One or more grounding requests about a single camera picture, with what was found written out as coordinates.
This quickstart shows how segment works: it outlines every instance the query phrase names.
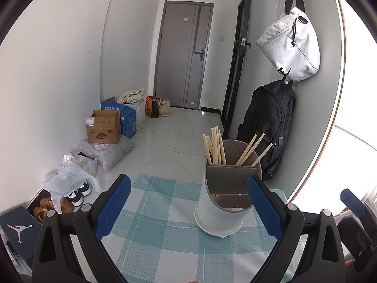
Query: gray door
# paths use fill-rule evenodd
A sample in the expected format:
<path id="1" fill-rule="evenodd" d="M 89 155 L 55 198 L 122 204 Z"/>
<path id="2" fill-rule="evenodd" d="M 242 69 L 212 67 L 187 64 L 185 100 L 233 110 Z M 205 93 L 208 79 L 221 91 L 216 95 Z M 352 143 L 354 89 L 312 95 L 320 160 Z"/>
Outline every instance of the gray door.
<path id="1" fill-rule="evenodd" d="M 172 106 L 199 107 L 210 13 L 210 6 L 166 4 L 155 96 Z"/>

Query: white label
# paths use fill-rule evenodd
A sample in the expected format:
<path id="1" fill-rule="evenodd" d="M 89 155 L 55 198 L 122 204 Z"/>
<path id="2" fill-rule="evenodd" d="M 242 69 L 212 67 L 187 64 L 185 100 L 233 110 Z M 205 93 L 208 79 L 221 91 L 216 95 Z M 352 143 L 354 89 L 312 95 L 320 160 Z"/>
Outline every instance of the white label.
<path id="1" fill-rule="evenodd" d="M 101 150 L 101 149 L 105 149 L 105 148 L 108 148 L 109 147 L 109 144 L 96 144 L 94 145 L 94 149 L 96 150 Z"/>
<path id="2" fill-rule="evenodd" d="M 86 125 L 94 125 L 94 118 L 85 118 L 85 124 Z"/>

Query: open door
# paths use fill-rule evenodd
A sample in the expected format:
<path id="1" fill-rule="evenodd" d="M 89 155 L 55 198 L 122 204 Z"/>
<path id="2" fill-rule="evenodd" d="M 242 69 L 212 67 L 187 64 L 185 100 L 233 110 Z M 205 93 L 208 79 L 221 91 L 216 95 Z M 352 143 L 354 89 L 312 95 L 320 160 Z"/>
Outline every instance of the open door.
<path id="1" fill-rule="evenodd" d="M 224 106 L 221 112 L 221 122 L 224 127 L 223 139 L 228 139 L 229 128 L 233 118 L 234 105 L 236 104 L 239 79 L 241 77 L 242 64 L 246 53 L 246 46 L 250 49 L 251 44 L 247 42 L 247 31 L 250 16 L 250 0 L 242 0 L 238 6 L 236 36 L 234 38 L 234 49 L 230 74 L 225 93 Z"/>

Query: blue cardboard box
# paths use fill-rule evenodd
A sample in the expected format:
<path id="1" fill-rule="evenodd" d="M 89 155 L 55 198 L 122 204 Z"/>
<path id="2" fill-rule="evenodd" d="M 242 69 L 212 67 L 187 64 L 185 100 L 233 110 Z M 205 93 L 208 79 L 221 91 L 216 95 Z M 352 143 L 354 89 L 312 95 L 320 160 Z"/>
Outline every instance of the blue cardboard box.
<path id="1" fill-rule="evenodd" d="M 116 103 L 115 97 L 101 102 L 101 109 L 117 109 L 120 111 L 121 133 L 128 138 L 136 134 L 136 110 L 128 105 Z"/>

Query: door handle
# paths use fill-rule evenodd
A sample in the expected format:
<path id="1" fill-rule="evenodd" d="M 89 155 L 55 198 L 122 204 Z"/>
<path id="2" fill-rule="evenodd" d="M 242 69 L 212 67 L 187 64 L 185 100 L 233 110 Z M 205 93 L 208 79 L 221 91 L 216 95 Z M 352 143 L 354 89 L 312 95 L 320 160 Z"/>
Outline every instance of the door handle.
<path id="1" fill-rule="evenodd" d="M 194 54 L 200 54 L 199 60 L 202 61 L 204 56 L 204 49 L 200 49 L 200 52 L 195 52 Z"/>

